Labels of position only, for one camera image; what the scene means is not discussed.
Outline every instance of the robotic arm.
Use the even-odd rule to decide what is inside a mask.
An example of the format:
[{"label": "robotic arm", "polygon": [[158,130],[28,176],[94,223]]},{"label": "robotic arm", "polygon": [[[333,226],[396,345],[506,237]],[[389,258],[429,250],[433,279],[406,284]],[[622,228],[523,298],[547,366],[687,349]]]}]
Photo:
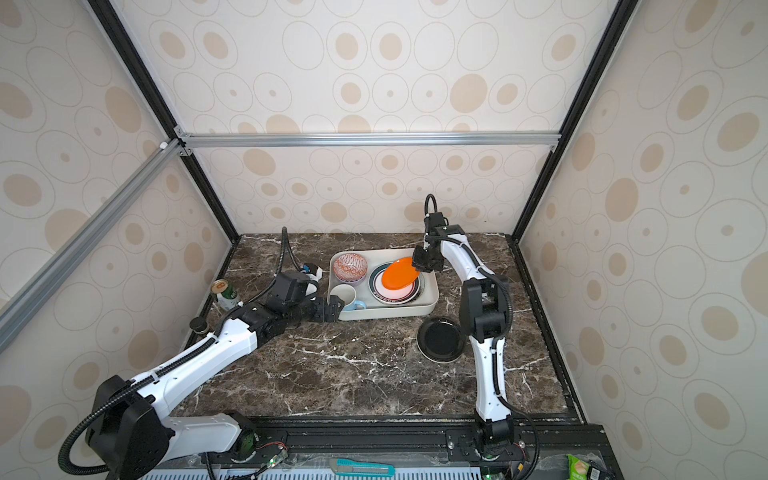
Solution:
[{"label": "robotic arm", "polygon": [[[430,198],[433,213],[427,211]],[[492,459],[512,442],[511,414],[524,415],[507,402],[505,394],[503,349],[511,329],[512,305],[506,285],[480,261],[462,228],[449,225],[436,210],[430,194],[425,202],[424,244],[414,249],[412,264],[422,272],[441,271],[447,260],[462,280],[459,322],[472,344],[477,372],[475,444],[481,456]],[[300,271],[281,272],[286,252]],[[246,460],[258,436],[243,416],[233,412],[174,418],[170,412],[230,363],[259,349],[287,327],[303,320],[338,320],[344,302],[337,296],[326,302],[315,295],[321,276],[322,270],[314,265],[298,266],[283,229],[283,250],[273,282],[228,312],[214,332],[173,359],[132,379],[113,376],[102,383],[93,411],[61,447],[61,469],[71,475],[110,472],[108,478],[135,480],[160,462],[200,452],[239,452]],[[266,299],[257,302],[267,292]],[[86,442],[105,465],[71,463],[69,452],[84,432]]]}]

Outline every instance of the beige dish tray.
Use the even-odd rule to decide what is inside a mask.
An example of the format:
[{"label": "beige dish tray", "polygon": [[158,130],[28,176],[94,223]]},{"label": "beige dish tray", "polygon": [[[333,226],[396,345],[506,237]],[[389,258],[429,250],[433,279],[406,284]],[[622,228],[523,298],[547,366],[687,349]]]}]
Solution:
[{"label": "beige dish tray", "polygon": [[365,303],[368,308],[364,310],[348,310],[343,311],[339,315],[339,320],[368,320],[377,318],[394,318],[398,316],[419,316],[427,315],[435,309],[438,299],[437,279],[435,278],[435,272],[420,273],[422,280],[422,292],[411,303],[405,305],[385,305],[378,301],[368,288],[368,282],[371,273],[384,263],[394,262],[395,260],[410,257],[413,255],[412,248],[398,248],[398,249],[385,249],[385,250],[351,250],[346,252],[338,252],[331,258],[331,264],[328,272],[328,297],[330,297],[330,291],[333,287],[340,285],[342,282],[336,277],[333,272],[333,262],[337,258],[341,257],[344,253],[357,253],[366,259],[368,262],[368,272],[362,282],[355,287],[357,292],[357,299]]}]

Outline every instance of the green plastic wrapper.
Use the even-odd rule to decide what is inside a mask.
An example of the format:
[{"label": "green plastic wrapper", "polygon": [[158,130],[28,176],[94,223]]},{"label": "green plastic wrapper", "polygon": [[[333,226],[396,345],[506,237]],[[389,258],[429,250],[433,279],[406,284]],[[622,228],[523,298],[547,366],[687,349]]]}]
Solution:
[{"label": "green plastic wrapper", "polygon": [[573,455],[568,455],[568,471],[571,473],[570,480],[587,480],[589,464],[579,460]]}]

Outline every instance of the patterned wallpaper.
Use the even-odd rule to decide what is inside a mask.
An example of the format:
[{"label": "patterned wallpaper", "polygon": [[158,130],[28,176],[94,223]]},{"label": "patterned wallpaper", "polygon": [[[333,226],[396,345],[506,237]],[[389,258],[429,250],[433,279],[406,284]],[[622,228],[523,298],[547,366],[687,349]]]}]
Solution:
[{"label": "patterned wallpaper", "polygon": [[648,0],[522,249],[626,478],[765,478],[768,2]]},{"label": "patterned wallpaper", "polygon": [[[172,161],[0,354],[2,480],[64,478],[58,448],[96,388],[179,352],[229,245]],[[101,462],[82,438],[72,458]]]},{"label": "patterned wallpaper", "polygon": [[423,232],[429,193],[468,232],[511,233],[549,146],[196,152],[241,233]]},{"label": "patterned wallpaper", "polygon": [[0,309],[164,138],[74,0],[0,2]]},{"label": "patterned wallpaper", "polygon": [[114,0],[195,133],[557,130],[615,0]]}]

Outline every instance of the silver horizontal bar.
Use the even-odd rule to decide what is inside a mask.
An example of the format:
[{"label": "silver horizontal bar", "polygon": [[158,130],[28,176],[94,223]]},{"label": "silver horizontal bar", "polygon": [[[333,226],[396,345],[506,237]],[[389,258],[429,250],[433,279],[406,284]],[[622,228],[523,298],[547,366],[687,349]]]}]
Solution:
[{"label": "silver horizontal bar", "polygon": [[556,145],[558,131],[374,134],[182,134],[188,147],[362,147],[401,145]]},{"label": "silver horizontal bar", "polygon": [[134,172],[85,225],[13,296],[0,313],[0,352],[11,344],[22,328],[66,281],[69,274],[91,253],[122,218],[171,158],[181,152],[179,140],[168,141]]}]

